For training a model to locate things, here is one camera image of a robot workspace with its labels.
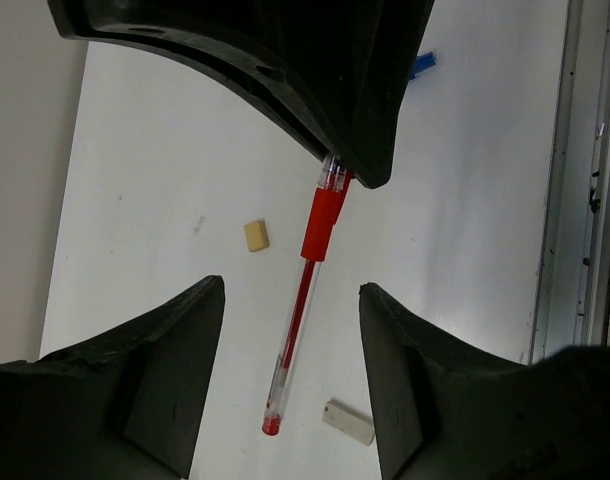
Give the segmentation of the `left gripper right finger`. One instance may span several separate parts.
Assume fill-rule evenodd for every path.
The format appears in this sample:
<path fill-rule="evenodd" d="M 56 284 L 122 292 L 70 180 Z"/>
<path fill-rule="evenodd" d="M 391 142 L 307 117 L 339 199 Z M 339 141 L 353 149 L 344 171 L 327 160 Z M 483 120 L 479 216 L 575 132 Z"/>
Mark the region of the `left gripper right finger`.
<path fill-rule="evenodd" d="M 525 366 L 407 310 L 374 283 L 359 323 L 385 479 L 610 479 L 610 347 Z"/>

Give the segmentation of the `red gel pen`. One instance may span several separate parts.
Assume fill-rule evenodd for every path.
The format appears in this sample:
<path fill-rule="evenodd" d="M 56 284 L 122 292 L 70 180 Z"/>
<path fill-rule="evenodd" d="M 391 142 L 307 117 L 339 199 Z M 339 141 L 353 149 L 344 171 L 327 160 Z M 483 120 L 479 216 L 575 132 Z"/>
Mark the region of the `red gel pen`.
<path fill-rule="evenodd" d="M 299 339 L 307 322 L 318 272 L 325 261 L 332 233 L 352 178 L 352 172 L 342 166 L 336 156 L 329 154 L 325 157 L 301 247 L 302 266 L 296 282 L 295 295 L 266 400 L 261 430 L 267 436 L 276 436 L 280 432 L 289 398 Z"/>

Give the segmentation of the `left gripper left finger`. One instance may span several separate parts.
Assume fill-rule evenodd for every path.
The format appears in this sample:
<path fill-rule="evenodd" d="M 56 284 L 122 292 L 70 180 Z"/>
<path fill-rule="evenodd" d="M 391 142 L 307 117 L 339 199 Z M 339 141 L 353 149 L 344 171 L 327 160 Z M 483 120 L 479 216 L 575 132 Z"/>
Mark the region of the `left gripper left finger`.
<path fill-rule="evenodd" d="M 38 361 L 0 364 L 0 479 L 186 479 L 225 307 L 210 275 Z"/>

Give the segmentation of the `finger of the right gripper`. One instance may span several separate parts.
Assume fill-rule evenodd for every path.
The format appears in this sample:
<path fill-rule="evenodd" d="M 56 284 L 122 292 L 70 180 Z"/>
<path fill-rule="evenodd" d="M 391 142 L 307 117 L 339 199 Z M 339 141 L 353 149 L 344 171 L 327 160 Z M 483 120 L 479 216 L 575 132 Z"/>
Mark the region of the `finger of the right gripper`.
<path fill-rule="evenodd" d="M 59 34 L 150 52 L 217 81 L 367 188 L 392 172 L 432 9 L 409 0 L 50 0 Z"/>

